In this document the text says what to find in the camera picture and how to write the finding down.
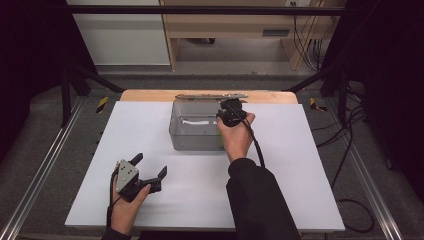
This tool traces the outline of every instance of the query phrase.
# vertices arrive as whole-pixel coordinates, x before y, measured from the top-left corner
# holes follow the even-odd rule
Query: black curtain
[[[29,114],[36,94],[60,85],[67,65],[97,73],[71,14],[45,10],[65,0],[3,0],[0,8],[0,162]],[[69,73],[73,80],[85,77]]]
[[[348,4],[371,10],[375,2]],[[364,107],[387,158],[424,202],[423,15],[422,0],[381,0],[349,49],[343,70],[349,80],[364,84]],[[323,67],[337,60],[361,21],[340,19]]]

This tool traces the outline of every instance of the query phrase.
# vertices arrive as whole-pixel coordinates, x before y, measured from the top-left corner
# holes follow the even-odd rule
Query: white tabletop
[[[344,225],[300,104],[245,103],[266,167],[274,173],[299,231],[342,231]],[[168,132],[172,102],[117,102],[65,225],[103,227],[110,176],[120,159],[143,153],[143,180],[166,165],[162,191],[143,203],[135,226],[157,230],[233,230],[223,151],[176,151]],[[255,147],[248,157],[259,165]]]

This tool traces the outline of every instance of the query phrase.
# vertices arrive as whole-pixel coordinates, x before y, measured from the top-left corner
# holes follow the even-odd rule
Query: human hand
[[[117,176],[113,180],[113,189],[116,189]],[[112,217],[111,217],[111,228],[117,232],[125,235],[129,235],[132,226],[134,225],[135,218],[138,213],[138,209],[141,204],[147,198],[150,191],[150,184],[145,186],[137,194],[132,202],[127,202],[120,198],[119,193],[113,190],[113,205]]]
[[[255,120],[255,114],[247,113],[245,121],[250,124]],[[217,119],[218,130],[221,132],[224,148],[227,152],[228,159],[233,162],[239,158],[245,158],[250,145],[252,144],[252,136],[243,123],[239,123],[234,127],[227,127],[222,119]]]

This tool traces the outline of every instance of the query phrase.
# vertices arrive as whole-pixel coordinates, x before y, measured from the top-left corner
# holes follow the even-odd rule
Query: black sleeve
[[[300,240],[274,175],[243,158],[228,168],[227,193],[239,240]]]
[[[102,240],[130,240],[131,236],[127,236],[120,232],[113,230],[112,228],[106,229],[105,234],[102,237]]]

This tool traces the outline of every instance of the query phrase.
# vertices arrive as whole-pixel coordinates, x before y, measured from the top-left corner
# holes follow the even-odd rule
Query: white wall
[[[157,0],[67,0],[69,5],[159,5]],[[95,65],[169,65],[160,15],[74,14]]]

